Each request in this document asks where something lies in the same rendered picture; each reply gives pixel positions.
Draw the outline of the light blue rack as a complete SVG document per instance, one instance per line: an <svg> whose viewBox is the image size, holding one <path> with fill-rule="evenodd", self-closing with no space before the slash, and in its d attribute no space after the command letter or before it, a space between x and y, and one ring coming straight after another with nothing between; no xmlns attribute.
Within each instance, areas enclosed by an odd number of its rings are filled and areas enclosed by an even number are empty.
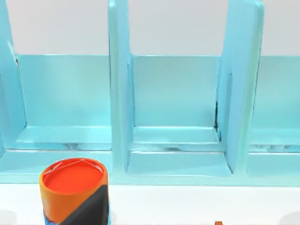
<svg viewBox="0 0 300 225"><path fill-rule="evenodd" d="M0 183L88 158L112 184L300 187L300 54L261 55L264 4L229 0L220 56L134 55L128 0L107 54L15 52L0 0Z"/></svg>

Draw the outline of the orange and black can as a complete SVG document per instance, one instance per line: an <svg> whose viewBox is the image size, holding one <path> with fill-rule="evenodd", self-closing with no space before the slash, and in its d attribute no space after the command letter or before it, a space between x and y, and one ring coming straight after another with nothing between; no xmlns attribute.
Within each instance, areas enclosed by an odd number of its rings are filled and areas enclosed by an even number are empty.
<svg viewBox="0 0 300 225"><path fill-rule="evenodd" d="M55 162L39 177L45 225L110 225L108 172L99 161Z"/></svg>

